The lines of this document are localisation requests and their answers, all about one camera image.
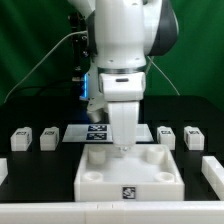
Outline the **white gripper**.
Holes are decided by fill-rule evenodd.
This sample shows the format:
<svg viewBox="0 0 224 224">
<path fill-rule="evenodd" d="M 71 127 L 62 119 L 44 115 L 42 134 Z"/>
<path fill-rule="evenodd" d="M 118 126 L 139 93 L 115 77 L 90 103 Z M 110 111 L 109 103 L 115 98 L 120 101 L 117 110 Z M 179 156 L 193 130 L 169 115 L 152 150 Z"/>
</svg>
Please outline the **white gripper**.
<svg viewBox="0 0 224 224">
<path fill-rule="evenodd" d="M 122 151 L 128 151 L 136 143 L 140 101 L 146 87 L 145 73 L 101 73 L 100 82 L 108 107 L 113 143 Z"/>
</svg>

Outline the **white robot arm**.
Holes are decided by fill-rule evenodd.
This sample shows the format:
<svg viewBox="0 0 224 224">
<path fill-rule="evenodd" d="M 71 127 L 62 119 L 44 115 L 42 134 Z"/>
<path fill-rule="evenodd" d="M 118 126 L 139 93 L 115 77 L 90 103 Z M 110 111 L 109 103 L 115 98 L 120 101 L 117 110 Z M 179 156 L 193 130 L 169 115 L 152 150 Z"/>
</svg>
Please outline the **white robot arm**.
<svg viewBox="0 0 224 224">
<path fill-rule="evenodd" d="M 166 54 L 178 38 L 171 0 L 67 1 L 86 23 L 87 114 L 98 122 L 107 112 L 114 146 L 127 150 L 136 144 L 146 58 Z"/>
</svg>

